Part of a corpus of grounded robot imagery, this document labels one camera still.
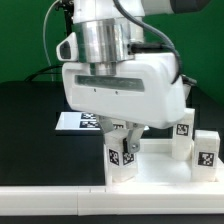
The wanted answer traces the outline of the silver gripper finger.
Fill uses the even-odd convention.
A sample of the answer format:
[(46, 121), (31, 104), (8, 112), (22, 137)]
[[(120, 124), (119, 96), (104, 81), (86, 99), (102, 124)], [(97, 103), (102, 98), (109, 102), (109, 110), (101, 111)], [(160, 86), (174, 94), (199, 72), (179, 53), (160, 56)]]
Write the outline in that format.
[(110, 118), (98, 116), (97, 121), (103, 133), (108, 133), (114, 130), (114, 126)]
[(124, 151), (134, 154), (140, 151), (140, 139), (144, 132), (142, 124), (127, 122), (127, 137), (123, 140)]

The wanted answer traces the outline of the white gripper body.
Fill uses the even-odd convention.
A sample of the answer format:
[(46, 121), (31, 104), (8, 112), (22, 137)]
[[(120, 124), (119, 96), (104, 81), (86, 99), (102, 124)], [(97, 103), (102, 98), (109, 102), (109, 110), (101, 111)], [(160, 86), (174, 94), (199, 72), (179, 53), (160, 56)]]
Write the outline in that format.
[(65, 63), (62, 75), (72, 109), (166, 129), (185, 114), (176, 70), (173, 54), (151, 53), (118, 63), (114, 76), (93, 75), (87, 63)]

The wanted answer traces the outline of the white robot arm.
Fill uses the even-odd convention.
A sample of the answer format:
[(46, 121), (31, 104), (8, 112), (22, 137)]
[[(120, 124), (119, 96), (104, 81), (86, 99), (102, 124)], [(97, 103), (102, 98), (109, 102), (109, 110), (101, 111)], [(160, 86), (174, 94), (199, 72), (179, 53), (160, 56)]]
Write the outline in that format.
[(121, 147), (140, 150), (145, 126), (166, 129), (184, 116), (187, 90), (173, 42), (145, 23), (151, 14), (198, 12), (211, 0), (74, 0), (76, 31), (57, 48), (70, 107), (98, 116), (106, 134), (127, 123)]

